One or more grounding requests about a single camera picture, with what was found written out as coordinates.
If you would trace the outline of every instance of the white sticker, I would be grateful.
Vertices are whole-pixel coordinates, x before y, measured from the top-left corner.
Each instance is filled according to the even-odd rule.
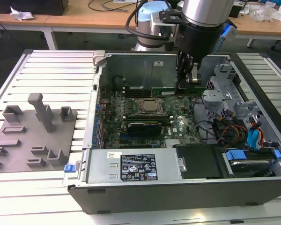
[[[155,61],[154,66],[163,66],[163,61]]]
[[[175,92],[174,91],[163,91],[161,92],[161,95],[174,95]]]
[[[121,151],[109,151],[107,152],[107,158],[121,158]]]

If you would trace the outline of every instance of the aluminum profile table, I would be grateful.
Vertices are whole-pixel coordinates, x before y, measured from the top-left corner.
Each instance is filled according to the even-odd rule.
[[[42,92],[44,102],[50,103],[52,109],[67,103],[78,110],[69,161],[80,160],[95,76],[93,54],[93,51],[33,51],[24,54],[0,90],[0,127],[4,120],[2,110],[6,105],[30,109],[26,102],[29,93]],[[247,225],[281,225],[281,197],[262,206],[87,215],[64,187],[64,176],[63,171],[1,173],[0,224],[164,225],[244,221]]]
[[[281,70],[270,58],[263,58],[258,53],[238,53],[238,56],[281,114]],[[248,99],[254,100],[245,82],[241,82],[240,86]]]

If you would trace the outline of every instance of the gray peg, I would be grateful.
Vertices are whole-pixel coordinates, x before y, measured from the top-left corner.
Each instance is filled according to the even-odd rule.
[[[42,99],[43,95],[41,93],[31,93],[28,97],[28,103],[34,106],[38,118],[43,123],[47,133],[50,133],[53,131],[52,117],[47,112]]]

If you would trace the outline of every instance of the warning label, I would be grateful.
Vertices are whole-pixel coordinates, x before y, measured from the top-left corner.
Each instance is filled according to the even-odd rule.
[[[158,180],[155,155],[121,155],[121,180]]]

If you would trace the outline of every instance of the motherboard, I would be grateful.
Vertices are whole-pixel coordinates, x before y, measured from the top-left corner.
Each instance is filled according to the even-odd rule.
[[[102,91],[101,124],[105,149],[172,148],[200,143],[189,96],[125,97]]]

